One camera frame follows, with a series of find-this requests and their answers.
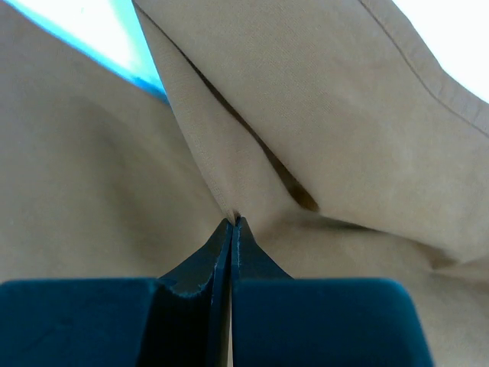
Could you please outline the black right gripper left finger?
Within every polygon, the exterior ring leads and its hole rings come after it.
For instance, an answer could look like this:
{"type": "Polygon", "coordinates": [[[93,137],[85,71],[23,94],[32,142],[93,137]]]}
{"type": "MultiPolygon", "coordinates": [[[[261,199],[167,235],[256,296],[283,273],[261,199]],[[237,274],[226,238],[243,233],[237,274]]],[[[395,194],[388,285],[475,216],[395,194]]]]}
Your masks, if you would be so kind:
{"type": "Polygon", "coordinates": [[[232,225],[159,278],[31,279],[1,286],[3,366],[215,366],[232,225]]]}

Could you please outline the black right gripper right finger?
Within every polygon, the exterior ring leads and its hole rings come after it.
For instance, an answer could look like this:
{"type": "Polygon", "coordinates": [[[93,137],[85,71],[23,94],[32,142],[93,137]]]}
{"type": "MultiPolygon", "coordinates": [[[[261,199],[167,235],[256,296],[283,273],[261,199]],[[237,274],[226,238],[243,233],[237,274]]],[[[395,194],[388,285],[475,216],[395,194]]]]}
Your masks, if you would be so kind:
{"type": "Polygon", "coordinates": [[[232,235],[236,366],[431,366],[407,291],[385,278],[295,279],[256,242],[232,235]]]}

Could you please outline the brown trousers with striped trim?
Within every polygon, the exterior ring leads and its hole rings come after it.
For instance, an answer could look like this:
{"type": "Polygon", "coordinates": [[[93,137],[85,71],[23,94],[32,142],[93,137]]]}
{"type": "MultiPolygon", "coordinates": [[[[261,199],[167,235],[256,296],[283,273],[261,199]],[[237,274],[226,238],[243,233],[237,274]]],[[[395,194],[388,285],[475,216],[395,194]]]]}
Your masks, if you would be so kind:
{"type": "Polygon", "coordinates": [[[1,278],[155,276],[244,216],[488,364],[488,105],[391,1],[136,1],[167,101],[1,4],[1,278]]]}

